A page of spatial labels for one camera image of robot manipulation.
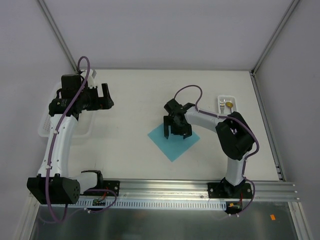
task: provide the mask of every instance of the teal cloth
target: teal cloth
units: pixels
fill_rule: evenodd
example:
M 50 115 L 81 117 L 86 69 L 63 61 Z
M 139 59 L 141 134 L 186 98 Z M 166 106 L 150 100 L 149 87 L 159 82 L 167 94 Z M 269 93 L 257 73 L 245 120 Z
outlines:
M 170 134 L 169 138 L 166 139 L 163 124 L 152 130 L 148 136 L 171 162 L 180 157 L 200 139 L 194 131 L 192 131 L 192 136 L 186 139 L 183 136 L 173 134 Z

